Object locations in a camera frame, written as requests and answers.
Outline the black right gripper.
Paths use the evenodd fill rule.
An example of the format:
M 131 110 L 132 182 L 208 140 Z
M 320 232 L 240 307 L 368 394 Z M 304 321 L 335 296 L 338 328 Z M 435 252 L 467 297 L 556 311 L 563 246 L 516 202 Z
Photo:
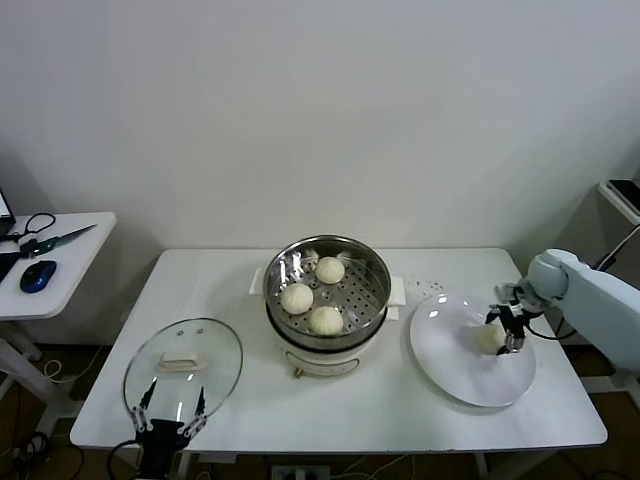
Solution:
M 521 302 L 510 300 L 507 303 L 490 305 L 486 315 L 486 324 L 489 325 L 496 320 L 501 320 L 506 334 L 504 344 L 498 349 L 498 354 L 518 353 L 524 345 L 525 324 L 528 320 Z

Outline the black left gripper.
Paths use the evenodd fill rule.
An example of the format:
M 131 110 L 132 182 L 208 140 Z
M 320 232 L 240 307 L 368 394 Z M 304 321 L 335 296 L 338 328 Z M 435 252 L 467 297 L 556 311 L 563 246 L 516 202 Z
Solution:
M 147 409 L 156 385 L 157 378 L 154 377 L 138 404 L 131 409 L 136 442 L 142 449 L 139 476 L 168 476 L 176 453 L 189 444 L 187 436 L 196 436 L 207 422 L 205 388 L 201 387 L 194 417 L 187 425 L 164 419 L 152 419 L 149 423 Z

